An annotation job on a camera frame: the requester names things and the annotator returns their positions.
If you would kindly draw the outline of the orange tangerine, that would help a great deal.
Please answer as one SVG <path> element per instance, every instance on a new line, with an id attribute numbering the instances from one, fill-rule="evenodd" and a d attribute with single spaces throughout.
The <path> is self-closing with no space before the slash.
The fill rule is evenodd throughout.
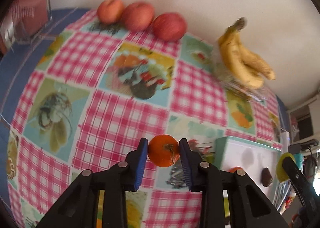
<path id="1" fill-rule="evenodd" d="M 228 172 L 229 173 L 235 173 L 237 170 L 239 170 L 239 169 L 242 169 L 241 167 L 239 167 L 239 166 L 237 166 L 237 167 L 233 167 L 233 168 L 230 168 L 229 170 L 228 170 Z"/>
<path id="2" fill-rule="evenodd" d="M 178 141 L 170 135 L 153 137 L 148 144 L 149 160 L 158 167 L 170 167 L 180 159 Z"/>

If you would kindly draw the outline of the dark avocado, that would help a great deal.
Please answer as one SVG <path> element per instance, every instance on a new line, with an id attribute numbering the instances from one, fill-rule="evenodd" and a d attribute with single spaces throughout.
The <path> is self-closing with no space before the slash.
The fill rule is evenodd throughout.
<path id="1" fill-rule="evenodd" d="M 272 185 L 273 183 L 273 177 L 271 175 L 271 172 L 269 170 L 269 168 L 265 167 L 263 168 L 262 172 L 261 172 L 261 178 L 260 178 L 261 184 L 264 187 L 269 187 Z"/>

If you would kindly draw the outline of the teal toy case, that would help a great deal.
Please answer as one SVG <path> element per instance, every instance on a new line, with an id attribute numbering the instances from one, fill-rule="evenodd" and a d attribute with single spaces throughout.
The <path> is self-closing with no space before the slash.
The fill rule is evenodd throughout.
<path id="1" fill-rule="evenodd" d="M 293 155 L 296 165 L 299 169 L 303 167 L 304 156 L 301 153 L 297 153 Z"/>

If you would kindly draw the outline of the white tray with teal rim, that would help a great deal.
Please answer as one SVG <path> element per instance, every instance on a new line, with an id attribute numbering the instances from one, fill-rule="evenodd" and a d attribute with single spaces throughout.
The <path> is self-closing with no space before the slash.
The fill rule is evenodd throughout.
<path id="1" fill-rule="evenodd" d="M 281 150 L 254 141 L 227 136 L 214 141 L 214 165 L 223 171 L 241 167 L 270 199 L 274 200 L 277 188 L 276 165 Z M 261 173 L 268 168 L 273 183 L 265 187 L 261 184 Z"/>

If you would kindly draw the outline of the white shelf unit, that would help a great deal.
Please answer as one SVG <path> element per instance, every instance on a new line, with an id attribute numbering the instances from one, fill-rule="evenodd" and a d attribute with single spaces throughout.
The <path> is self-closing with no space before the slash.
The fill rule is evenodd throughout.
<path id="1" fill-rule="evenodd" d="M 319 99 L 304 102 L 287 112 L 293 143 L 319 142 Z"/>

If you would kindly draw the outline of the pink checkered fruit tablecloth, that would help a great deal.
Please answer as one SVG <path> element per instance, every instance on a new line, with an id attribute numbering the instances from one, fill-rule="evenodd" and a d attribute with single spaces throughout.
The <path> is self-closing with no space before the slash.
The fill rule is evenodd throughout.
<path id="1" fill-rule="evenodd" d="M 104 171 L 140 138 L 186 138 L 206 161 L 274 169 L 281 143 L 278 101 L 246 100 L 214 77 L 216 44 L 186 34 L 101 26 L 93 10 L 58 10 L 44 34 L 1 61 L 1 142 L 9 204 L 18 227 L 35 227 L 84 169 Z"/>

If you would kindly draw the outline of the clear plastic fruit container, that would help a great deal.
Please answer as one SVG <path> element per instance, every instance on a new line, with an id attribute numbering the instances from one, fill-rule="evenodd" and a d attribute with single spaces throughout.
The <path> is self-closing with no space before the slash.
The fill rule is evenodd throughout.
<path id="1" fill-rule="evenodd" d="M 262 102 L 267 100 L 267 89 L 262 85 L 258 89 L 244 85 L 241 81 L 234 77 L 234 75 L 224 65 L 218 43 L 214 43 L 212 53 L 212 73 L 224 85 L 227 90 L 232 90 L 241 99 L 252 99 L 254 101 Z"/>

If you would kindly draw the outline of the upper yellow banana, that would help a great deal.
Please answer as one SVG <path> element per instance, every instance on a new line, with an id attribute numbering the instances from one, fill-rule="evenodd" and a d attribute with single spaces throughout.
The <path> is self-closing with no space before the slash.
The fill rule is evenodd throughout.
<path id="1" fill-rule="evenodd" d="M 240 49 L 240 54 L 242 57 L 243 62 L 255 69 L 257 72 L 263 74 L 267 79 L 269 80 L 275 80 L 276 74 L 273 71 L 273 69 L 270 67 L 270 65 L 261 58 L 258 54 L 250 51 L 247 49 L 240 40 L 240 31 L 246 26 L 246 19 L 244 17 L 239 18 L 237 21 L 237 35 L 236 35 L 236 42 L 238 44 L 238 47 Z"/>

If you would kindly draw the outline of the yellow banana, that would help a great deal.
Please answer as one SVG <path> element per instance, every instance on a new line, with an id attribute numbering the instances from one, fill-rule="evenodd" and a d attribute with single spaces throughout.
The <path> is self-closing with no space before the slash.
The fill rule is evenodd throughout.
<path id="1" fill-rule="evenodd" d="M 264 80 L 259 75 L 254 75 L 245 66 L 238 44 L 235 41 L 237 25 L 227 28 L 226 32 L 218 39 L 219 51 L 226 68 L 244 85 L 254 89 L 260 88 Z"/>
<path id="2" fill-rule="evenodd" d="M 243 62 L 255 69 L 257 72 L 263 74 L 267 79 L 269 80 L 275 80 L 276 74 L 273 71 L 273 69 L 270 67 L 270 65 L 261 58 L 258 54 L 250 51 L 247 49 L 240 40 L 240 31 L 246 26 L 246 19 L 244 17 L 239 18 L 237 21 L 237 35 L 236 35 L 236 42 L 238 44 L 238 47 L 240 49 L 240 54 L 242 57 Z"/>

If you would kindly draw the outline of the lower yellow banana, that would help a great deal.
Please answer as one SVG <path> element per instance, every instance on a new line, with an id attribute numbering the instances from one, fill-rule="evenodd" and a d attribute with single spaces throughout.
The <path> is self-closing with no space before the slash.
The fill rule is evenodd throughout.
<path id="1" fill-rule="evenodd" d="M 254 75 L 245 66 L 238 44 L 235 41 L 237 25 L 227 28 L 226 32 L 218 39 L 219 51 L 226 68 L 244 85 L 254 89 L 260 88 L 264 80 L 259 75 Z"/>

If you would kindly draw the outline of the large red apple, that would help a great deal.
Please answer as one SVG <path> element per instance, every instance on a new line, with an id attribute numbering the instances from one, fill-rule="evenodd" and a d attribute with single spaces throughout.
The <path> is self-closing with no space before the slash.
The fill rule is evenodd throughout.
<path id="1" fill-rule="evenodd" d="M 183 16 L 176 12 L 163 13 L 153 22 L 153 34 L 167 42 L 180 40 L 187 32 L 187 22 Z"/>

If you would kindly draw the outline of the middle red apple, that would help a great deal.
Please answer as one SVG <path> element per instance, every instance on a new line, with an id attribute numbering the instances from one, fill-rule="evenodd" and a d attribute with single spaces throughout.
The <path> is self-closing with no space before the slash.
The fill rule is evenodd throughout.
<path id="1" fill-rule="evenodd" d="M 143 31 L 153 22 L 155 8 L 148 2 L 135 2 L 128 5 L 121 17 L 121 24 L 130 31 Z"/>

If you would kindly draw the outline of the small orange-red apple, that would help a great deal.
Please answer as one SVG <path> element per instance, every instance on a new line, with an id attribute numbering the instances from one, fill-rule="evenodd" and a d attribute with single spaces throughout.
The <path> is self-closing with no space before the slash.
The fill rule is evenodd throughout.
<path id="1" fill-rule="evenodd" d="M 121 0 L 105 0 L 97 8 L 97 17 L 104 24 L 117 23 L 121 19 L 124 8 Z"/>

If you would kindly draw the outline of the clear acrylic box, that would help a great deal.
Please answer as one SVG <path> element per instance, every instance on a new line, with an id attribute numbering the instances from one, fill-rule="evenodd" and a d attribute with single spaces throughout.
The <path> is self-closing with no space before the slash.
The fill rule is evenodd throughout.
<path id="1" fill-rule="evenodd" d="M 1 20 L 1 52 L 14 42 L 29 44 L 52 20 L 50 0 L 14 0 Z"/>

